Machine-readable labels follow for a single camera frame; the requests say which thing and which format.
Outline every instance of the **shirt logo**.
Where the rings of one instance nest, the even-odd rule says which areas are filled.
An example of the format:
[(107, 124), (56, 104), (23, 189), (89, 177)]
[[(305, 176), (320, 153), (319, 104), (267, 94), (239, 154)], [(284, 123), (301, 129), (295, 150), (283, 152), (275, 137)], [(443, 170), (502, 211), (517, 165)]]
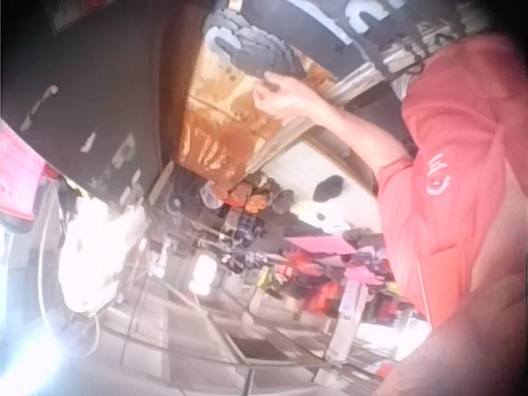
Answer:
[(443, 153), (435, 155), (427, 164), (427, 194), (438, 196), (444, 192), (451, 183), (451, 176), (447, 173), (447, 163), (442, 161)]

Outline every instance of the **red clothing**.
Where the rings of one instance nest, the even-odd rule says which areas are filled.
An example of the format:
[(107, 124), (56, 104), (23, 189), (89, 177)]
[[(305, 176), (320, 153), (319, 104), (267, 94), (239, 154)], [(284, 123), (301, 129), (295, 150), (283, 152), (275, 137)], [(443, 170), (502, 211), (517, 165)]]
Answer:
[(526, 76), (495, 36), (435, 54), (409, 87), (403, 118), (420, 148), (377, 173), (390, 264), (403, 294), (436, 326), (469, 292), (505, 193), (505, 159), (528, 192)]

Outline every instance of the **cable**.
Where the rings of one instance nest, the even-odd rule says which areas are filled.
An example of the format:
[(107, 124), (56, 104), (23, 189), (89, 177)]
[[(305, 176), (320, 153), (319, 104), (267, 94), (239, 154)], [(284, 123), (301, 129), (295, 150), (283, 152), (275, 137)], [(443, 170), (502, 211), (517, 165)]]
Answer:
[[(46, 328), (48, 334), (60, 345), (60, 341), (56, 337), (55, 331), (51, 327), (50, 320), (48, 319), (48, 314), (46, 313), (46, 308), (44, 306), (44, 294), (42, 293), (42, 267), (43, 267), (43, 261), (44, 261), (45, 241), (46, 241), (46, 236), (48, 233), (48, 227), (50, 226), (51, 213), (53, 212), (53, 208), (55, 207), (57, 198), (58, 198), (57, 194), (52, 193), (51, 200), (48, 203), (48, 213), (46, 214), (46, 220), (44, 222), (44, 228), (42, 230), (42, 237), (40, 238), (39, 262), (38, 262), (38, 270), (37, 270), (37, 291), (38, 291), (38, 296), (39, 296), (40, 315), (42, 316), (44, 327)], [(95, 324), (96, 324), (96, 338), (95, 338), (95, 341), (92, 347), (87, 353), (82, 354), (82, 355), (76, 355), (72, 353), (71, 351), (68, 351), (67, 353), (69, 356), (82, 359), (82, 358), (93, 355), (93, 353), (96, 351), (97, 347), (99, 346), (99, 340), (101, 338), (101, 326), (99, 324), (99, 318), (97, 317), (96, 313), (93, 315), (93, 317), (94, 317)]]

